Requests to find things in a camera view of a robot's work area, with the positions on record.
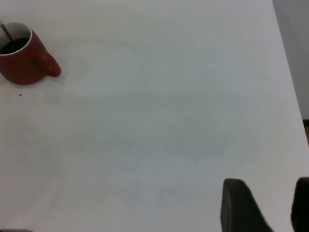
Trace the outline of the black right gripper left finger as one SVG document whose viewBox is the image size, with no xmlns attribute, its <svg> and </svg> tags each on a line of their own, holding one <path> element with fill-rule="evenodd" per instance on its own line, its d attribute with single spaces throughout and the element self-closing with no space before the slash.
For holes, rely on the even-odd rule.
<svg viewBox="0 0 309 232">
<path fill-rule="evenodd" d="M 271 232 L 249 187 L 240 179 L 223 183 L 220 221 L 223 232 Z"/>
</svg>

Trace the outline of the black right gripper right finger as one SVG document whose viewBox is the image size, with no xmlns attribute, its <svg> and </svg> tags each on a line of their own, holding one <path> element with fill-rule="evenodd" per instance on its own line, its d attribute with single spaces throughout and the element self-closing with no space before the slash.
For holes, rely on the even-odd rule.
<svg viewBox="0 0 309 232">
<path fill-rule="evenodd" d="M 295 187 L 291 210 L 291 223 L 294 232 L 309 231 L 309 178 L 301 177 Z"/>
</svg>

